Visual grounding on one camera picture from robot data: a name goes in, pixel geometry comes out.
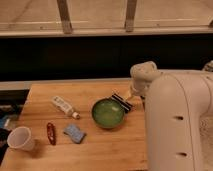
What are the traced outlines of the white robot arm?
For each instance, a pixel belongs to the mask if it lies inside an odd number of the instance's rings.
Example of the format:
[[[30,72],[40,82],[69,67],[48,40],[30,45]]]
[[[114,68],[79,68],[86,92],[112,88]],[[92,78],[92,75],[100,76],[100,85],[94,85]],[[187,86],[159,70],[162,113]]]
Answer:
[[[213,115],[213,72],[130,69],[129,97],[144,102],[148,171],[203,171],[200,118]]]

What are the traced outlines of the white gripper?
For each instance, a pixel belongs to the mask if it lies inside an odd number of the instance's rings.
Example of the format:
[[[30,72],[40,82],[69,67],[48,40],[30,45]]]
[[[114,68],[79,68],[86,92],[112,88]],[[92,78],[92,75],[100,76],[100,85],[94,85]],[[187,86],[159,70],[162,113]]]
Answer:
[[[125,99],[130,100],[134,96],[146,96],[149,84],[146,82],[133,81],[130,86],[130,90],[126,92]]]

